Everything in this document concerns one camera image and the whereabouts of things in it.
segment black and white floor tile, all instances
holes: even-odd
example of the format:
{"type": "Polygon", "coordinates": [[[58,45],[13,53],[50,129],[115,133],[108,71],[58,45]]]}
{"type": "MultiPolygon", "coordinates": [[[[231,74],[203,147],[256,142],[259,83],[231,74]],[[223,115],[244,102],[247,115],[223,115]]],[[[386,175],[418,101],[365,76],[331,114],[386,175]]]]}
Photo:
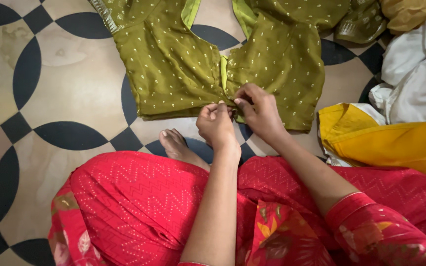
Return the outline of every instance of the black and white floor tile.
{"type": "MultiPolygon", "coordinates": [[[[231,0],[202,0],[192,26],[222,54],[246,38],[231,0]]],[[[366,102],[379,80],[382,41],[354,45],[323,34],[326,80],[317,111],[366,102]]],[[[0,266],[50,266],[50,203],[69,173],[116,150],[165,156],[158,134],[176,128],[207,162],[212,149],[196,118],[143,121],[115,44],[86,0],[0,0],[0,266]]],[[[275,151],[234,124],[241,161],[275,151]]],[[[317,125],[292,133],[323,157],[317,125]]]]}

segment bare foot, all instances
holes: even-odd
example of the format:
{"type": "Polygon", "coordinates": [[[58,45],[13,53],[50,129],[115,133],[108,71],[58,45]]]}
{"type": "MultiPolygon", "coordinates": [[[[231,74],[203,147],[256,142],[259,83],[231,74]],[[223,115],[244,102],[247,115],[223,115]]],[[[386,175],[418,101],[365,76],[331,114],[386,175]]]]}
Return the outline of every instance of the bare foot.
{"type": "Polygon", "coordinates": [[[176,129],[166,129],[159,133],[159,140],[167,157],[191,163],[210,171],[210,165],[186,146],[183,136],[176,129]]]}

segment olive green blouse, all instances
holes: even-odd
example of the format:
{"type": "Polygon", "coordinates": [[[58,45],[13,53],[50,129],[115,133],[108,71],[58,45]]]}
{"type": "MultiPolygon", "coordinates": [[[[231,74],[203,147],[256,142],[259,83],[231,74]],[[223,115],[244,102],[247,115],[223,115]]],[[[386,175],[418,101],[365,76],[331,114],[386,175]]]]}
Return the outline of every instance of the olive green blouse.
{"type": "Polygon", "coordinates": [[[338,35],[366,42],[385,29],[373,0],[232,0],[248,41],[226,57],[190,31],[200,0],[91,3],[126,65],[137,115],[146,119],[197,116],[219,100],[235,106],[235,91],[252,82],[275,95],[286,129],[307,132],[325,79],[319,30],[345,18],[338,35]],[[353,8],[353,1],[362,4],[353,8]]]}

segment red dress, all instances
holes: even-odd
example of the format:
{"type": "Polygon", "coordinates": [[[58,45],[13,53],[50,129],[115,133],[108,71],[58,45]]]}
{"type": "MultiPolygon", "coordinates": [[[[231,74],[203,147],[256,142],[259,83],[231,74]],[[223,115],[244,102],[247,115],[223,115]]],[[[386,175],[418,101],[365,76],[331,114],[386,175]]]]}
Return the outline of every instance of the red dress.
{"type": "MultiPolygon", "coordinates": [[[[239,168],[237,265],[426,265],[426,175],[332,168],[363,193],[325,218],[281,157],[239,168]]],[[[53,200],[56,264],[177,265],[207,179],[202,168],[146,153],[92,158],[53,200]]]]}

